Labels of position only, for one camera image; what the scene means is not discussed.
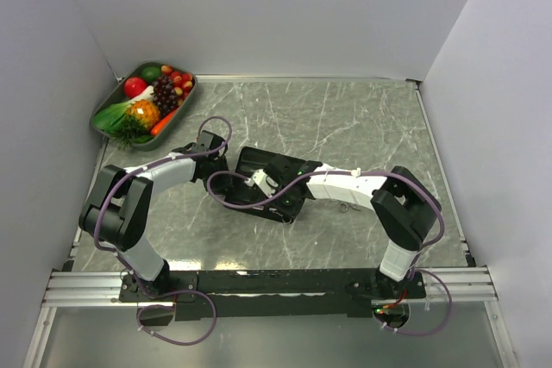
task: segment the pineapple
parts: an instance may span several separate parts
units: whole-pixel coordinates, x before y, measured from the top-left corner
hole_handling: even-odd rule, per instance
[[[149,130],[159,121],[159,108],[154,103],[141,99],[129,106],[112,135],[121,147],[127,147],[137,138],[148,135]]]

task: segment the tomato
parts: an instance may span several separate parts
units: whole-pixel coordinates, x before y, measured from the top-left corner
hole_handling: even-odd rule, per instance
[[[129,78],[124,83],[124,93],[131,99],[138,97],[146,88],[146,81],[138,77]]]

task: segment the gray wall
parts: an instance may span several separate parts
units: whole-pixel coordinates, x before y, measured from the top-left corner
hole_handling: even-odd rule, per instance
[[[196,73],[423,79],[466,0],[75,0],[118,75],[157,58]]]
[[[468,0],[423,83],[468,242],[523,366],[552,361],[552,2]]]
[[[0,365],[22,364],[52,267],[69,253],[113,83],[72,0],[0,0]]]

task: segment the green avocado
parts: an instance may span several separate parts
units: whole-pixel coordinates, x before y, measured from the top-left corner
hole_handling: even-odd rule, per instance
[[[148,66],[140,72],[140,78],[151,84],[155,79],[161,76],[161,69],[155,66]]]

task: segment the table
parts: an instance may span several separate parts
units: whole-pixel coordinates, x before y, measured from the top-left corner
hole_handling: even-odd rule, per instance
[[[442,204],[447,231],[423,252],[423,267],[466,266],[441,169],[412,82],[390,80],[201,81],[196,102],[169,139],[142,153],[110,142],[103,165],[141,165],[195,140],[209,115],[234,128],[227,157],[242,146],[264,148],[346,169],[403,165]],[[226,135],[221,122],[207,129]],[[437,225],[429,238],[437,232]],[[152,199],[147,237],[174,270],[376,267],[387,237],[372,210],[340,211],[334,201],[307,201],[291,225],[229,210],[200,184],[171,188]],[[120,265],[83,234],[73,271],[115,271]]]

